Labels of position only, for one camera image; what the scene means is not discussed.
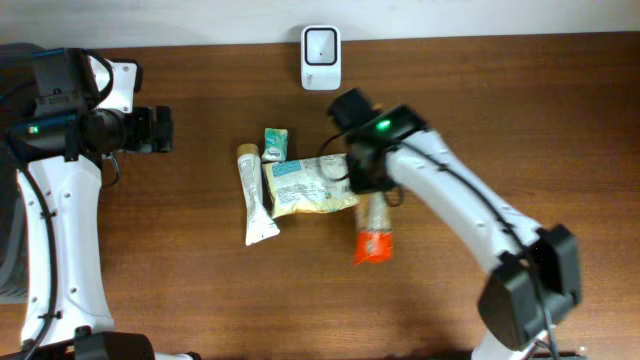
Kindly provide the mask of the orange red noodle packet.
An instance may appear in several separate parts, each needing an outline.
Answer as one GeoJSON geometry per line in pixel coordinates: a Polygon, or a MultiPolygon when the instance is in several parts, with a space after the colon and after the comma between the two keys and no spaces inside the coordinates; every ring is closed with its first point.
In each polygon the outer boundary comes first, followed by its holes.
{"type": "Polygon", "coordinates": [[[383,192],[359,197],[355,209],[357,239],[354,263],[382,263],[393,256],[393,231],[383,192]]]}

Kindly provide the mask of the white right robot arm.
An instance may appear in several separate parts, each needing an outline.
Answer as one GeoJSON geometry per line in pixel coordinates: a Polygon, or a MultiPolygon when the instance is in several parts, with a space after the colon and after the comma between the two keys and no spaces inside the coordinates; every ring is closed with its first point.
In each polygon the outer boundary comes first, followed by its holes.
{"type": "Polygon", "coordinates": [[[477,303],[487,329],[472,359],[563,359],[554,329],[582,301],[578,238],[544,228],[475,175],[408,105],[374,107],[359,88],[327,110],[357,194],[400,187],[421,199],[487,275],[477,303]]]}

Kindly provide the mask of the green tissue pack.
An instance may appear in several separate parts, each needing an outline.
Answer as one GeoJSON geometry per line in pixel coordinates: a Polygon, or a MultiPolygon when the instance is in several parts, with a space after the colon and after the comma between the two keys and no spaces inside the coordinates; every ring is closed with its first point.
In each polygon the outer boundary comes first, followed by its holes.
{"type": "Polygon", "coordinates": [[[263,162],[284,162],[287,160],[289,134],[286,129],[266,128],[263,162]]]}

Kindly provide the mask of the yellow white snack bag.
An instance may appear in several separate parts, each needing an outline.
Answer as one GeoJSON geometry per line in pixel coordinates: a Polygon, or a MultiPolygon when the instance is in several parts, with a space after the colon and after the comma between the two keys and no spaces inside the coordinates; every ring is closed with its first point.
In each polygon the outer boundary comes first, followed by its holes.
{"type": "Polygon", "coordinates": [[[345,154],[267,163],[262,166],[272,201],[271,216],[326,214],[353,207],[345,154]]]}

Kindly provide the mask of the white tube with tan cap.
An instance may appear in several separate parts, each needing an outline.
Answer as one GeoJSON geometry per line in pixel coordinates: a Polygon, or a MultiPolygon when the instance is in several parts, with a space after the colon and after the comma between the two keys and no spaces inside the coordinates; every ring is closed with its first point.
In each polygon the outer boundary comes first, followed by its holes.
{"type": "Polygon", "coordinates": [[[251,246],[277,236],[280,229],[263,204],[262,163],[257,145],[242,144],[236,153],[247,209],[245,244],[251,246]]]}

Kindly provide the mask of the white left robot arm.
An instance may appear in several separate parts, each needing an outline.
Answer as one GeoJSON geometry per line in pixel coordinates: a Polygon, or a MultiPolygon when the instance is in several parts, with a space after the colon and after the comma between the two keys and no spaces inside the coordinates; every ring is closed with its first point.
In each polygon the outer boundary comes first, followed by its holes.
{"type": "Polygon", "coordinates": [[[82,48],[6,44],[1,65],[34,89],[3,140],[22,198],[9,237],[7,282],[28,278],[21,359],[153,359],[150,340],[114,328],[102,282],[97,213],[102,164],[117,153],[168,153],[168,107],[137,107],[143,72],[132,59],[82,48]]]}

